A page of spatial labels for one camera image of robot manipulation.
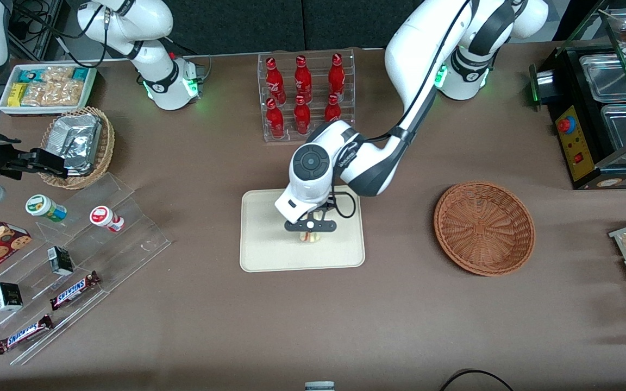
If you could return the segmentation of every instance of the tabletop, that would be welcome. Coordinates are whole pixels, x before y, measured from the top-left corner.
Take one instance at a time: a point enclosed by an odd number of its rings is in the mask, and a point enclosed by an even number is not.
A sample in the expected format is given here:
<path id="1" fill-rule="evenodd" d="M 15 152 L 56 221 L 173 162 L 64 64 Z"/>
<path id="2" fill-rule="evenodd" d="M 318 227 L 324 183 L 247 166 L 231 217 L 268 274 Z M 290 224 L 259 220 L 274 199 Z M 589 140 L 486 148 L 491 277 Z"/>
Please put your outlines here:
<path id="1" fill-rule="evenodd" d="M 515 389 L 626 389 L 626 270 L 607 237 L 626 191 L 572 190 L 546 110 L 526 105 L 528 65 L 553 48 L 504 45 L 478 96 L 439 96 L 391 185 L 362 199 L 365 263 L 300 272 L 239 267 L 241 197 L 285 187 L 296 149 L 262 139 L 258 57 L 216 57 L 204 97 L 172 112 L 129 62 L 102 65 L 89 104 L 114 124 L 110 171 L 174 244 L 28 364 L 0 356 L 0 389 L 438 389 L 466 367 Z M 356 128 L 377 136 L 402 105 L 383 51 L 355 55 Z M 50 121 L 3 115 L 0 132 L 32 148 Z M 511 275 L 465 272 L 433 235 L 437 199 L 468 180 L 533 216 L 534 253 Z M 0 184 L 0 220 L 24 228 L 33 193 L 73 194 L 32 174 Z"/>

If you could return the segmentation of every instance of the green led light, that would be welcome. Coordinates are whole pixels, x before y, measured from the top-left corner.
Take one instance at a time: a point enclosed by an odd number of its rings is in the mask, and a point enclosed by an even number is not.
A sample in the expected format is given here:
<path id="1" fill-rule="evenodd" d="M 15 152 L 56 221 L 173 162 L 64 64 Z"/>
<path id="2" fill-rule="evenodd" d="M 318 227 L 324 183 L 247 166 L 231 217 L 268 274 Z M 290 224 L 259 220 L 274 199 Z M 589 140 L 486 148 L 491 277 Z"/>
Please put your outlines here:
<path id="1" fill-rule="evenodd" d="M 191 80 L 183 79 L 183 85 L 185 86 L 185 89 L 187 90 L 187 93 L 191 97 L 196 96 L 197 94 L 199 94 L 197 82 L 195 80 L 193 80 L 193 79 L 191 79 Z"/>
<path id="2" fill-rule="evenodd" d="M 149 99 L 154 100 L 154 97 L 151 96 L 151 90 L 149 89 L 149 86 L 146 85 L 146 81 L 142 81 L 142 84 L 144 84 L 144 88 L 146 89 L 146 94 L 149 96 Z"/>
<path id="3" fill-rule="evenodd" d="M 440 89 L 443 86 L 444 76 L 447 69 L 448 68 L 445 65 L 441 65 L 441 69 L 437 72 L 436 77 L 434 78 L 434 86 L 436 86 L 437 89 Z"/>
<path id="4" fill-rule="evenodd" d="M 485 69 L 485 76 L 482 79 L 482 83 L 480 83 L 480 89 L 487 84 L 487 75 L 489 74 L 489 68 Z"/>

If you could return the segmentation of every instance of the glass display case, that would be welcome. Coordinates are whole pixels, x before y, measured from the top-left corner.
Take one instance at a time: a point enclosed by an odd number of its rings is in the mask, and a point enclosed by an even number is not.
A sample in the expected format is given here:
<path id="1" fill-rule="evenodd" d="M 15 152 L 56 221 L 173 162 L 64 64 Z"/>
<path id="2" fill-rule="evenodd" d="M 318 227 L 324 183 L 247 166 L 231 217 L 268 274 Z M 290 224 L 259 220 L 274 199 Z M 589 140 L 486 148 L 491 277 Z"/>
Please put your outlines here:
<path id="1" fill-rule="evenodd" d="M 601 0 L 541 67 L 546 104 L 577 189 L 626 188 L 626 0 Z"/>

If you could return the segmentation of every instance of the brown wicker basket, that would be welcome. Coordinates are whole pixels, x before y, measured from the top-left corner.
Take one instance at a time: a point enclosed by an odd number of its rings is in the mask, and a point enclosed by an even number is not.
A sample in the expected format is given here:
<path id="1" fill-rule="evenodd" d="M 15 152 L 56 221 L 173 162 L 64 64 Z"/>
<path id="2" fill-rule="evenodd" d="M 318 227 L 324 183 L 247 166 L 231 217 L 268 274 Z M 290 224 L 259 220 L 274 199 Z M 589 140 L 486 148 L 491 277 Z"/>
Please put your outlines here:
<path id="1" fill-rule="evenodd" d="M 450 259 L 480 275 L 514 272 L 535 245 L 535 227 L 525 205 L 489 182 L 449 188 L 436 205 L 434 230 Z"/>
<path id="2" fill-rule="evenodd" d="M 57 178 L 57 176 L 40 174 L 40 176 L 42 176 L 42 180 L 48 185 L 63 187 L 68 190 L 79 190 L 80 188 L 87 187 L 88 185 L 91 185 L 95 181 L 99 180 L 110 166 L 112 148 L 115 146 L 115 131 L 112 128 L 112 124 L 108 121 L 108 117 L 105 116 L 102 111 L 95 109 L 94 107 L 84 107 L 83 109 L 64 113 L 62 116 L 80 116 L 81 114 L 94 114 L 95 116 L 100 117 L 101 121 L 103 121 L 103 128 L 101 129 L 100 139 L 98 140 L 98 148 L 96 149 L 95 162 L 93 164 L 94 169 L 87 176 L 69 176 L 69 178 L 64 180 L 62 178 Z M 45 135 L 42 137 L 40 148 L 44 148 L 47 144 L 47 138 L 50 136 L 53 124 L 54 122 L 47 127 L 47 131 L 45 131 Z"/>

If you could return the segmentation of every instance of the red cap bottle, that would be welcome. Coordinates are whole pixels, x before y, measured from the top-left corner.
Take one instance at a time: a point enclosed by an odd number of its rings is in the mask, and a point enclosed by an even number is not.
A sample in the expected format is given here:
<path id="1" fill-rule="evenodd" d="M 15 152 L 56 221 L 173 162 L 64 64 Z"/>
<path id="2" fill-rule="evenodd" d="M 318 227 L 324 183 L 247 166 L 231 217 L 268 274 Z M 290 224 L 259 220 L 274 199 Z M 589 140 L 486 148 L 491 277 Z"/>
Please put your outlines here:
<path id="1" fill-rule="evenodd" d="M 337 104 L 337 96 L 330 94 L 328 106 L 325 107 L 325 122 L 337 121 L 342 116 L 340 105 Z"/>
<path id="2" fill-rule="evenodd" d="M 310 103 L 313 100 L 313 77 L 306 66 L 306 57 L 303 55 L 296 57 L 296 72 L 293 74 L 293 79 L 296 81 L 296 94 L 302 94 L 306 103 Z"/>
<path id="3" fill-rule="evenodd" d="M 284 137 L 284 116 L 273 98 L 267 99 L 267 126 L 273 138 Z"/>
<path id="4" fill-rule="evenodd" d="M 277 104 L 281 106 L 286 102 L 284 78 L 281 77 L 281 72 L 277 69 L 277 62 L 272 57 L 265 60 L 265 66 L 267 67 L 267 89 Z"/>
<path id="5" fill-rule="evenodd" d="M 293 109 L 293 117 L 296 119 L 296 131 L 299 134 L 307 134 L 311 123 L 311 111 L 302 94 L 296 96 L 296 107 Z"/>
<path id="6" fill-rule="evenodd" d="M 330 94 L 337 96 L 337 101 L 345 99 L 345 69 L 342 67 L 342 55 L 333 54 L 333 66 L 328 73 L 328 83 L 330 84 Z"/>

